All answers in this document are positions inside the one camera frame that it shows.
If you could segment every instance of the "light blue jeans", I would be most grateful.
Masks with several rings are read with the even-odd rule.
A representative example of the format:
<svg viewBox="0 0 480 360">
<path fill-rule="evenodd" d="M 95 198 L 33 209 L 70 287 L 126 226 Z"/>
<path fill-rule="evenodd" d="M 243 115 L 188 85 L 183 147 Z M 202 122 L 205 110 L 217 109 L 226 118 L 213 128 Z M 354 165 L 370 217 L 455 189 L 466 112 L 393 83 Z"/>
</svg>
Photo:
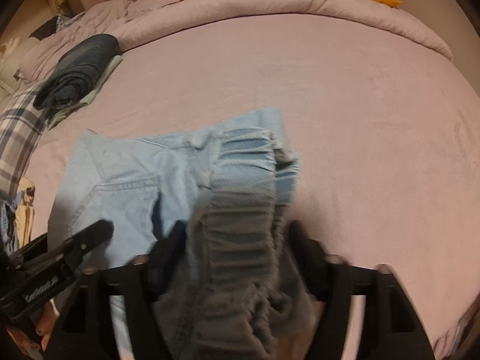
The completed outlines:
<svg viewBox="0 0 480 360">
<path fill-rule="evenodd" d="M 298 171 L 272 108 L 192 133 L 112 139 L 87 131 L 55 199 L 49 247 L 111 220 L 111 242 L 84 263 L 111 268 L 148 252 L 175 221 L 188 221 L 187 253 L 154 307 L 173 357 L 267 359 L 273 334 L 314 322 L 282 243 Z M 125 346 L 119 299 L 113 310 Z"/>
</svg>

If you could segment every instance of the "pink bed sheet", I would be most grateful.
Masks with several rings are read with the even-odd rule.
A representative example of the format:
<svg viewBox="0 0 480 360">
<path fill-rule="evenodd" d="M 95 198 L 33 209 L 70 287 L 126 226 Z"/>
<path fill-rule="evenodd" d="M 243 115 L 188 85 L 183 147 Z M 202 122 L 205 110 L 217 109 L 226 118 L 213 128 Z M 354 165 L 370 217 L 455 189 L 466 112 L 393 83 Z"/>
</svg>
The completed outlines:
<svg viewBox="0 0 480 360">
<path fill-rule="evenodd" d="M 393 266 L 434 342 L 480 291 L 480 99 L 446 56 L 310 14 L 216 21 L 130 50 L 90 106 L 41 137 L 26 173 L 33 236 L 85 129 L 141 137 L 279 107 L 302 157 L 291 217 L 352 264 Z"/>
</svg>

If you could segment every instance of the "plaid shirt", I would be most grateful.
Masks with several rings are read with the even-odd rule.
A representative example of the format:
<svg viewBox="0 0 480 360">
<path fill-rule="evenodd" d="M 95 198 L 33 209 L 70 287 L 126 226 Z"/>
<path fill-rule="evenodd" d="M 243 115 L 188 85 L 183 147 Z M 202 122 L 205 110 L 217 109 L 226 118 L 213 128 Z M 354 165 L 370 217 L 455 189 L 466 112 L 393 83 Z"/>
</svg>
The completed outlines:
<svg viewBox="0 0 480 360">
<path fill-rule="evenodd" d="M 19 90 L 0 115 L 0 191 L 15 196 L 32 151 L 44 128 L 33 108 L 41 82 Z"/>
</svg>

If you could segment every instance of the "person's hand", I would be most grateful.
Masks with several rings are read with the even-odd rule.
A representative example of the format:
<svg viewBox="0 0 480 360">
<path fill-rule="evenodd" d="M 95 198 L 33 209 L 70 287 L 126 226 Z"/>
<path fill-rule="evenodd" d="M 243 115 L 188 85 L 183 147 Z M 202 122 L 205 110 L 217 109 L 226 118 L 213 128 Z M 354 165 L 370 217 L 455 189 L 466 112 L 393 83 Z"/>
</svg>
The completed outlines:
<svg viewBox="0 0 480 360">
<path fill-rule="evenodd" d="M 42 315 L 37 324 L 37 334 L 42 336 L 41 346 L 43 350 L 47 348 L 47 344 L 49 343 L 50 336 L 52 334 L 53 327 L 55 325 L 56 320 L 57 318 L 55 316 L 53 305 L 50 302 L 48 302 L 43 307 Z M 40 346 L 32 342 L 27 337 L 27 335 L 24 332 L 22 332 L 20 329 L 14 326 L 11 326 L 11 327 L 8 327 L 7 330 L 12 340 L 15 342 L 15 344 L 17 344 L 18 348 L 20 348 L 20 350 L 24 355 L 28 356 L 27 348 L 30 348 L 33 350 L 40 349 Z"/>
</svg>

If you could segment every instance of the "wall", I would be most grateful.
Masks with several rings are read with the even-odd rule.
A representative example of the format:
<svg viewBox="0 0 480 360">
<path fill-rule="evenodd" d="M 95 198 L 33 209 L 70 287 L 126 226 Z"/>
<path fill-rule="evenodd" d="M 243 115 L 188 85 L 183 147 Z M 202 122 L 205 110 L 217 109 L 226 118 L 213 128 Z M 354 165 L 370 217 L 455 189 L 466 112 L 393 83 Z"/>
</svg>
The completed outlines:
<svg viewBox="0 0 480 360">
<path fill-rule="evenodd" d="M 22 39 L 40 27 L 47 20 L 57 15 L 52 11 L 48 0 L 25 0 L 0 37 L 0 44 L 20 36 Z"/>
<path fill-rule="evenodd" d="M 402 0 L 402 9 L 438 33 L 454 53 L 454 63 L 480 95 L 480 37 L 455 0 Z"/>
</svg>

